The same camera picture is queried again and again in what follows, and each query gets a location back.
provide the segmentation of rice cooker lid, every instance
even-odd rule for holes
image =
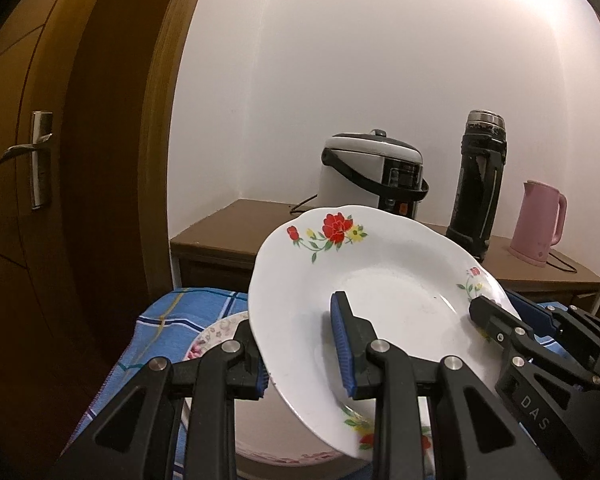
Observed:
[[[327,139],[324,147],[332,150],[369,153],[422,164],[422,154],[419,150],[406,142],[387,137],[384,130],[375,129],[368,134],[336,134]]]

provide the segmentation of tablecloth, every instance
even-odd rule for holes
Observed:
[[[566,309],[560,303],[545,303]],[[133,339],[110,371],[100,392],[84,413],[69,444],[95,418],[122,386],[154,356],[172,362],[182,361],[191,342],[207,326],[223,317],[247,310],[247,295],[218,288],[178,288],[150,306],[136,321]],[[565,355],[564,349],[550,337],[538,338],[547,348]],[[186,431],[180,423],[173,478],[182,478]],[[369,480],[371,466],[343,478]]]

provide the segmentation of rice cooker handle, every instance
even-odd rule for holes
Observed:
[[[337,156],[331,148],[324,148],[322,150],[322,163],[325,166],[330,166],[336,170],[356,186],[382,198],[389,198],[399,202],[419,202],[424,199],[429,192],[429,184],[427,184],[427,181],[424,179],[422,179],[421,189],[419,190],[391,187],[376,182],[375,180],[371,180],[354,170],[349,164]]]

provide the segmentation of brown tabletop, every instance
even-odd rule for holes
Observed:
[[[253,269],[256,254],[267,236],[294,217],[289,214],[291,207],[277,202],[237,200],[174,237],[171,252],[201,264]],[[426,225],[441,234],[446,230],[446,226]],[[507,251],[509,243],[509,238],[492,236],[482,263],[503,287],[518,292],[600,292],[600,277],[564,254],[554,251],[574,266],[577,273],[523,262]]]

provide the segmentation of black thermos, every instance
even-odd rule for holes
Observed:
[[[489,248],[506,156],[504,119],[488,110],[469,112],[456,203],[446,237],[479,262]]]

